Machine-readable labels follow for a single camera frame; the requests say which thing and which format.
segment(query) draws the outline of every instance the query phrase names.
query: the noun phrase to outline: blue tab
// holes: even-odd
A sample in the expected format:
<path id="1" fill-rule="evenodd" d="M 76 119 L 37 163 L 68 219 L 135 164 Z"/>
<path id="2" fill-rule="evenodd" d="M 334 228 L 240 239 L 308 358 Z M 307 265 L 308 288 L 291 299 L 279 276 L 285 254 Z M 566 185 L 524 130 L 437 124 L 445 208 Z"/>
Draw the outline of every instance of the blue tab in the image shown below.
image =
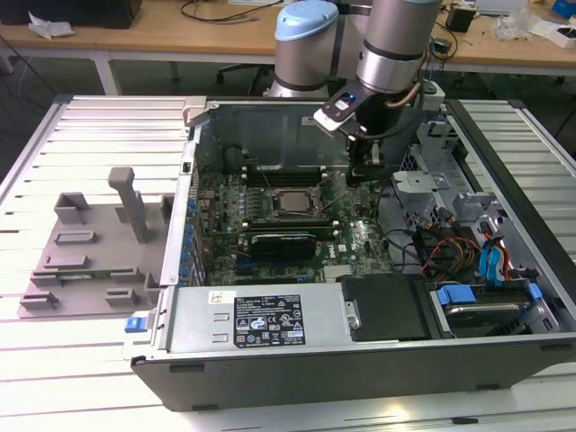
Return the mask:
<path id="1" fill-rule="evenodd" d="M 148 331 L 146 328 L 147 319 L 143 317 L 129 317 L 126 319 L 124 333 L 143 333 Z"/>
<path id="2" fill-rule="evenodd" d="M 488 263 L 488 273 L 486 279 L 494 282 L 496 286 L 502 286 L 502 281 L 498 278 L 498 262 L 500 261 L 500 250 L 493 247 L 490 254 L 490 262 Z"/>
<path id="3" fill-rule="evenodd" d="M 542 292 L 540 288 L 535 283 L 528 284 L 528 290 L 530 291 L 530 295 L 532 295 L 533 300 L 538 300 L 542 298 Z"/>
<path id="4" fill-rule="evenodd" d="M 440 304 L 476 303 L 476 296 L 470 285 L 444 285 L 436 291 Z"/>
<path id="5" fill-rule="evenodd" d="M 488 253 L 490 249 L 483 247 L 480 253 L 480 263 L 478 264 L 478 271 L 480 276 L 485 276 L 488 273 Z"/>

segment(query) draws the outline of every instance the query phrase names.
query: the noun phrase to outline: vertical gray post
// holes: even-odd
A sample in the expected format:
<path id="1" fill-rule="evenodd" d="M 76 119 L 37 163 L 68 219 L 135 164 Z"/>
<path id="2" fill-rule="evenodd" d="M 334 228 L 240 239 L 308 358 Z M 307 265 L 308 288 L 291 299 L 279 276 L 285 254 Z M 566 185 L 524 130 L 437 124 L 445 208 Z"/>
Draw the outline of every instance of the vertical gray post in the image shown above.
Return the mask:
<path id="1" fill-rule="evenodd" d="M 108 175 L 108 185 L 118 191 L 136 240 L 146 243 L 146 216 L 132 187 L 133 182 L 134 170 L 129 166 L 115 166 Z"/>

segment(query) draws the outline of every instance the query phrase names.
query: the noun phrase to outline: white sticker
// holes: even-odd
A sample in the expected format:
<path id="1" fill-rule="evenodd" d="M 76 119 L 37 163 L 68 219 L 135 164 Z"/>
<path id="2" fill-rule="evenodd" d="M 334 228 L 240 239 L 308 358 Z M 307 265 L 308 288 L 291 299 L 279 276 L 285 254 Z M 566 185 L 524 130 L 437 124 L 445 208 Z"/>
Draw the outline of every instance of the white sticker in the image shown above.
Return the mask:
<path id="1" fill-rule="evenodd" d="M 210 291 L 208 292 L 208 304 L 233 303 L 235 297 L 235 291 Z"/>
<path id="2" fill-rule="evenodd" d="M 334 105 L 340 110 L 340 111 L 345 111 L 348 109 L 348 107 L 350 105 L 348 105 L 346 102 L 344 102 L 342 99 L 340 99 L 339 101 L 337 101 L 336 103 L 334 103 Z"/>

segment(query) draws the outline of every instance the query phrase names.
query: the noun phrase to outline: warning label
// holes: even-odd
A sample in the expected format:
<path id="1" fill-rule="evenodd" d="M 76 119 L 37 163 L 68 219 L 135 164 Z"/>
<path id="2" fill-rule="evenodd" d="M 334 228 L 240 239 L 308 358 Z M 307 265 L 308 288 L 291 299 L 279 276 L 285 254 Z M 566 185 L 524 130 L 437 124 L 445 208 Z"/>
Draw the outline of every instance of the warning label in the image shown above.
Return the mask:
<path id="1" fill-rule="evenodd" d="M 234 324 L 238 348 L 306 344 L 300 295 L 236 297 Z"/>

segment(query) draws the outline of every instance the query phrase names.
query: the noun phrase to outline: connector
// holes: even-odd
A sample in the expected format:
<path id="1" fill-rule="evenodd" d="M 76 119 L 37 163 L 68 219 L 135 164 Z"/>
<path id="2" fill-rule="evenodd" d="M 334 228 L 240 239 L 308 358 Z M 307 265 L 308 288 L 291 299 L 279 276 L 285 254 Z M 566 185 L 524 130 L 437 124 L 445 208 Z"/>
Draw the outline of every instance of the connector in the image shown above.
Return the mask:
<path id="1" fill-rule="evenodd" d="M 421 227 L 424 230 L 430 230 L 432 227 L 434 227 L 434 224 L 431 220 L 423 218 L 422 216 L 414 216 L 414 221 L 417 227 Z"/>
<path id="2" fill-rule="evenodd" d="M 437 213 L 438 213 L 438 218 L 440 218 L 444 222 L 448 222 L 448 223 L 456 222 L 456 218 L 454 217 L 454 214 L 445 207 L 440 207 L 437 210 Z"/>

